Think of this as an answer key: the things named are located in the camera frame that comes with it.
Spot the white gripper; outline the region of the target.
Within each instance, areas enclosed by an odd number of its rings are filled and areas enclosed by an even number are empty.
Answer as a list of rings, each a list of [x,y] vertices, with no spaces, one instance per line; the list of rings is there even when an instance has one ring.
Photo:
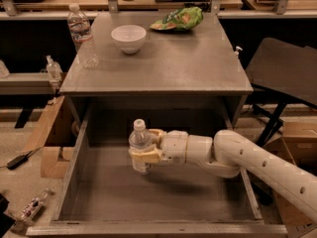
[[[150,129],[153,142],[162,150],[154,149],[149,152],[129,151],[131,158],[137,162],[156,164],[163,159],[169,164],[182,165],[185,163],[188,133],[184,131],[170,131]]]

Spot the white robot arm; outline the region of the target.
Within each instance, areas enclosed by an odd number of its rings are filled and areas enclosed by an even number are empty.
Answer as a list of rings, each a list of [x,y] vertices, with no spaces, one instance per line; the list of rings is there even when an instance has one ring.
[[[317,222],[317,177],[234,131],[220,130],[214,137],[204,137],[145,129],[133,132],[129,144],[133,168],[143,175],[150,171],[151,164],[162,162],[192,164],[225,179],[245,169]]]

